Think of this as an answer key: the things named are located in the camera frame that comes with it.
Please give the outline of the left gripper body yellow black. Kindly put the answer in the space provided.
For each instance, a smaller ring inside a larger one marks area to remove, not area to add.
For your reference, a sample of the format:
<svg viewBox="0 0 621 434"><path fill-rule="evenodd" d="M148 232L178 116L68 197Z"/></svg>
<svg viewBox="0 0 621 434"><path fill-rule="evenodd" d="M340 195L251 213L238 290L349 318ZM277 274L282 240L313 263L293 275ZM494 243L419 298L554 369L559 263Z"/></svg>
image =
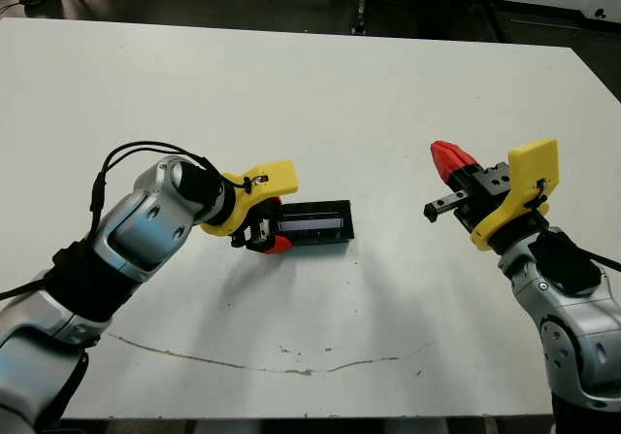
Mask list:
<svg viewBox="0 0 621 434"><path fill-rule="evenodd" d="M266 250L282 234L273 226L282 207L280 197L297 191L292 161L258 165L240 176L224 174L222 204L201 223L212 236L229 237L234 248Z"/></svg>

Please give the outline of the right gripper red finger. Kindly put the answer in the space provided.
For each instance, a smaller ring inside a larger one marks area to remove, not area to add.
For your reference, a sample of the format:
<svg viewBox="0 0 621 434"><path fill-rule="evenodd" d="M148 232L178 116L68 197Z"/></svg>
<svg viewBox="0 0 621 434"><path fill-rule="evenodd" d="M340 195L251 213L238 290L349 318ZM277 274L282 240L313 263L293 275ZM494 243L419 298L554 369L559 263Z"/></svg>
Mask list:
<svg viewBox="0 0 621 434"><path fill-rule="evenodd" d="M430 146L435 167L445 184L452 174L461 168L461 149L446 141L435 141Z"/></svg>
<svg viewBox="0 0 621 434"><path fill-rule="evenodd" d="M458 145L452 146L452 172L458 170L478 171L481 169L477 160Z"/></svg>

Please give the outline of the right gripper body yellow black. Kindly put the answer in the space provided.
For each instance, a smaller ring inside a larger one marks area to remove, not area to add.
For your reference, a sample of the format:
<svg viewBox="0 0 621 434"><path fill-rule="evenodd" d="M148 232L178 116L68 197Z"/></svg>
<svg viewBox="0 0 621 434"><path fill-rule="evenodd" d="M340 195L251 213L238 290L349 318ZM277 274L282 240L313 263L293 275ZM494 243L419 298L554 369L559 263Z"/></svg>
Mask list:
<svg viewBox="0 0 621 434"><path fill-rule="evenodd" d="M538 139L511 150L506 162L454 172L451 193L426 204L423 215L434 222L451 212L478 250L509 250L548 227L547 200L558 183L558 142Z"/></svg>

